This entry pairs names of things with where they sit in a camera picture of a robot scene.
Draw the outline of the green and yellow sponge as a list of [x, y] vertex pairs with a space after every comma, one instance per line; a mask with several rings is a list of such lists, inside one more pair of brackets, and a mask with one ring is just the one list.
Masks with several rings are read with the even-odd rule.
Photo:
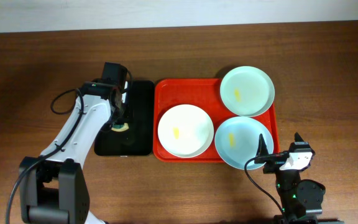
[[127, 123], [124, 124], [114, 124], [111, 126], [111, 130], [114, 132], [124, 132], [129, 129], [129, 125]]

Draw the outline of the white plate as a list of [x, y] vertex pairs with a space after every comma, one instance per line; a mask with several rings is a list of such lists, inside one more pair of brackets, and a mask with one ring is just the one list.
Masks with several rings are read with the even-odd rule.
[[210, 116], [195, 105], [177, 105], [160, 118], [157, 136], [163, 148], [171, 155], [192, 158], [204, 153], [214, 137]]

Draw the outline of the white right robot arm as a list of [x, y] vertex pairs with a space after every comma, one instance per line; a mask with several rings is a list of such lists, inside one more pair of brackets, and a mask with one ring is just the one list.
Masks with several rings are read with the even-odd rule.
[[300, 173], [309, 168], [315, 151], [298, 133], [287, 151], [269, 153], [264, 137], [259, 136], [255, 163], [263, 164], [264, 174], [275, 174], [276, 190], [281, 200], [281, 215], [274, 223], [317, 223], [322, 214], [326, 188], [319, 182], [301, 179]]

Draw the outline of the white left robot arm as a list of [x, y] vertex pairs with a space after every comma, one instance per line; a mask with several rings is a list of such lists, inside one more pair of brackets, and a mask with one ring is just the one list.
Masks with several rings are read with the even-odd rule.
[[102, 223], [90, 210], [83, 174], [97, 135], [124, 114], [131, 82], [96, 80], [73, 89], [76, 100], [62, 129], [38, 157], [25, 157], [12, 189], [24, 223]]

